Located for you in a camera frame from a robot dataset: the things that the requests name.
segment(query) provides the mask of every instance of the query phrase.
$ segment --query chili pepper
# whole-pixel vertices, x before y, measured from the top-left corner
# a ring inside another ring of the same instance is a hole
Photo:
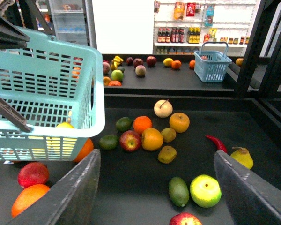
[[[220,139],[213,137],[211,135],[205,135],[205,137],[210,139],[211,141],[213,141],[218,150],[222,150],[227,153],[227,149],[226,149],[225,145],[223,144],[223,142],[221,142]]]

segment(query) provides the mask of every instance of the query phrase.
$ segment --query yellow fruit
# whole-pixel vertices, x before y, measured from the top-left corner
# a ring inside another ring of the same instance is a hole
[[[167,127],[160,132],[163,136],[163,142],[169,143],[176,138],[176,131],[173,128]]]
[[[234,151],[230,156],[250,170],[253,167],[254,162],[249,151],[242,147],[233,147],[232,149],[237,150]]]
[[[173,61],[174,61],[174,60],[171,59],[171,58],[166,58],[166,59],[163,61],[163,64],[164,64],[166,67],[171,67]]]
[[[236,65],[238,65],[239,67],[242,66],[244,59],[243,58],[238,58],[235,62]]]
[[[147,128],[141,134],[141,145],[148,151],[156,151],[163,145],[163,136],[155,128]]]
[[[166,145],[164,146],[158,154],[158,161],[164,164],[168,164],[174,160],[177,155],[176,149]]]
[[[182,112],[176,112],[170,116],[170,127],[177,133],[185,132],[188,129],[189,124],[189,117]]]

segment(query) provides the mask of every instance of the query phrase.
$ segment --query shopping basket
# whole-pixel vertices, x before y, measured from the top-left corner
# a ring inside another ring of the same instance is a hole
[[[224,53],[219,51],[202,51],[206,44],[225,44]],[[222,82],[225,78],[228,65],[232,60],[227,57],[228,44],[226,42],[205,42],[199,51],[195,51],[195,73],[203,82]]]
[[[17,27],[25,49],[0,50],[0,97],[27,120],[23,132],[0,115],[0,160],[72,161],[105,125],[101,53]],[[73,129],[56,128],[71,122]]]

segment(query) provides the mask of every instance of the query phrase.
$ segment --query orange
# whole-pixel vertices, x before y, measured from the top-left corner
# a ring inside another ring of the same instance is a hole
[[[172,62],[173,69],[179,69],[181,67],[181,62],[179,60],[175,60]]]
[[[185,132],[188,129],[189,124],[189,117],[182,112],[176,112],[170,116],[170,127],[177,133]]]
[[[148,116],[139,116],[133,121],[133,130],[139,135],[141,135],[145,129],[151,127],[152,121]]]
[[[156,151],[163,145],[163,136],[155,128],[147,128],[141,135],[141,146],[148,151]]]
[[[92,150],[94,149],[94,144],[92,140],[89,138],[86,140],[84,146],[78,153],[77,157],[73,160],[75,163],[79,163],[81,160],[83,160],[84,157],[86,157]]]
[[[195,64],[196,64],[196,60],[191,60],[191,61],[189,62],[189,68],[190,68],[190,69],[195,69]]]
[[[108,86],[122,86],[120,81],[110,81]]]
[[[15,200],[11,208],[11,216],[14,218],[43,197],[50,188],[44,184],[35,184],[25,188]]]

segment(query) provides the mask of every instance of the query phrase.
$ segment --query plastic basket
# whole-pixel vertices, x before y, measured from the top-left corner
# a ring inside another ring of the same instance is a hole
[[[86,139],[105,126],[102,55],[17,28],[30,41],[25,49],[0,50],[0,97],[32,131],[23,132],[0,115],[0,160],[72,161]],[[75,128],[55,128],[64,121]]]
[[[202,51],[206,44],[225,44],[224,53],[219,51]],[[222,82],[225,78],[228,65],[232,60],[227,57],[228,44],[226,42],[205,42],[199,51],[195,51],[195,73],[203,82]]]

